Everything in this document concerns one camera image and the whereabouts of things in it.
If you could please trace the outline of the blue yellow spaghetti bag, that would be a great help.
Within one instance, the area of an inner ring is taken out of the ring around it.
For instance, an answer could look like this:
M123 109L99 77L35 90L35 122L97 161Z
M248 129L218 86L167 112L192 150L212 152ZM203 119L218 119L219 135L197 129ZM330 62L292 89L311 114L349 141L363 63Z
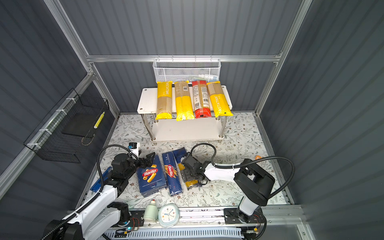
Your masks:
M201 185L199 184L198 180L193 178L191 171L182 164L182 160L187 156L186 149L181 148L178 150L174 150L173 154L176 159L176 163L179 167L182 180L185 183L187 189L189 190L195 187L200 187Z

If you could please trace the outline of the red yellow spaghetti bag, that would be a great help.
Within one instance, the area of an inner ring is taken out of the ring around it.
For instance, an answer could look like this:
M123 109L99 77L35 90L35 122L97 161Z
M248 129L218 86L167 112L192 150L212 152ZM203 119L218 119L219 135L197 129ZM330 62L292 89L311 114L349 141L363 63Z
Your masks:
M195 118L210 118L212 115L207 82L203 80L195 80L192 82L192 89Z

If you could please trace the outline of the yellow pasta bag tan window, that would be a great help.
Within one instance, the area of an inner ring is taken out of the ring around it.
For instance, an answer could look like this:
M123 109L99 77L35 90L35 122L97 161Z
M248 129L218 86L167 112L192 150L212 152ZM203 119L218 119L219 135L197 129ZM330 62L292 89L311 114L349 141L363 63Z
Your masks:
M223 88L220 82L207 83L210 101L214 110L215 117L230 117L233 116L227 99L224 95Z

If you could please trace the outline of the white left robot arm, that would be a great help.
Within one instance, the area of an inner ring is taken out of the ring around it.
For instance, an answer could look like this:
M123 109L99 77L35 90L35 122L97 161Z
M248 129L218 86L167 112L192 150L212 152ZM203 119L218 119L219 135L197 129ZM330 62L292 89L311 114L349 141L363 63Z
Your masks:
M101 186L92 198L61 220L51 221L45 228L44 240L96 240L110 227L123 224L131 219L127 204L117 202L138 169L152 166L156 154L145 158L139 155L138 144L133 149L121 146L125 153L115 155L112 170L105 179L101 171L101 160L97 169Z

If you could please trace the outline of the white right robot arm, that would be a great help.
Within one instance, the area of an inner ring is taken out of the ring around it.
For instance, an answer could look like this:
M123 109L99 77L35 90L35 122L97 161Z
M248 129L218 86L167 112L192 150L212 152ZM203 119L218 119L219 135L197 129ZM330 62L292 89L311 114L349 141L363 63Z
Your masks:
M209 161L200 162L194 157L194 150L200 146L208 146L213 149L213 155ZM284 190L292 181L296 171L294 163L284 157L267 156L256 160L244 159L241 163L228 165L215 163L216 154L217 149L212 144L199 143L193 146L181 160L181 164L187 171L185 176L197 180L199 185L205 185L211 181L235 183L244 194L234 214L235 219L241 223L249 223L257 210L265 207L269 199ZM259 165L260 162L269 160L283 160L291 167L288 179L275 191L272 191L275 178Z

